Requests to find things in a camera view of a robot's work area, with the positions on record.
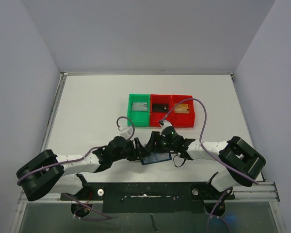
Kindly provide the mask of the blue leather card holder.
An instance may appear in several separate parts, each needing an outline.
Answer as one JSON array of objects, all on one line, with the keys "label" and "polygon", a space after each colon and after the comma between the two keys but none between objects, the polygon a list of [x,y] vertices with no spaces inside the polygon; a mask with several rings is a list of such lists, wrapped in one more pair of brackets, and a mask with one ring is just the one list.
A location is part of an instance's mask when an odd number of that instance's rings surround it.
[{"label": "blue leather card holder", "polygon": [[149,156],[141,159],[142,165],[155,164],[171,160],[171,154],[169,153],[151,153]]}]

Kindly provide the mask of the silver card from holder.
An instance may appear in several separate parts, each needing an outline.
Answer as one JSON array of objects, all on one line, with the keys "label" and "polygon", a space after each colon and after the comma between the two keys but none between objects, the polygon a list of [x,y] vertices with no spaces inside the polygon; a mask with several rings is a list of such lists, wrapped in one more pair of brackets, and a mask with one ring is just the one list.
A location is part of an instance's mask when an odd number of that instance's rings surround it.
[{"label": "silver card from holder", "polygon": [[131,104],[132,111],[146,112],[148,110],[147,102],[133,102]]}]

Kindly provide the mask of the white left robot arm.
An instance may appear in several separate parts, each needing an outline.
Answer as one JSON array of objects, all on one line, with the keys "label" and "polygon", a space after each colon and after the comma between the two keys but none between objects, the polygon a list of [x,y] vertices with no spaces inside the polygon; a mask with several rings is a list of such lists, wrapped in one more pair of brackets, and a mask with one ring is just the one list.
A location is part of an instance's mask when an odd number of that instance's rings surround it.
[{"label": "white left robot arm", "polygon": [[116,136],[105,146],[90,148],[84,155],[58,155],[47,149],[16,172],[17,185],[22,187],[27,200],[35,201],[48,194],[63,176],[98,173],[116,161],[137,161],[149,155],[138,138],[126,140],[122,136]]}]

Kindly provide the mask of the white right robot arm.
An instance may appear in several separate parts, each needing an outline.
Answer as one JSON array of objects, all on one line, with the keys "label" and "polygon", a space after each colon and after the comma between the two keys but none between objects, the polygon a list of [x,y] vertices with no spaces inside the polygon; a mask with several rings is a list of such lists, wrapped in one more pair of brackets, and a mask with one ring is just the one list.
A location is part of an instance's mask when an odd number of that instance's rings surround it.
[{"label": "white right robot arm", "polygon": [[266,165],[265,158],[238,136],[222,142],[199,142],[178,135],[174,130],[169,133],[152,132],[145,145],[149,152],[175,152],[186,160],[213,160],[225,167],[217,172],[206,186],[207,195],[213,199],[237,184],[251,187]]}]

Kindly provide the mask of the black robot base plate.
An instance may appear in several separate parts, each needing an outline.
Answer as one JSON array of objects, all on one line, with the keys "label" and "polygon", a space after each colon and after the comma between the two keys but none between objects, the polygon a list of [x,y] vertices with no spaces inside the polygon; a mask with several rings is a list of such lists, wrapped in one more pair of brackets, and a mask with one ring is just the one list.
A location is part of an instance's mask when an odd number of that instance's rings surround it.
[{"label": "black robot base plate", "polygon": [[90,183],[77,175],[81,190],[61,194],[61,200],[102,202],[102,211],[116,213],[203,213],[222,198],[233,200],[232,192],[217,191],[210,182]]}]

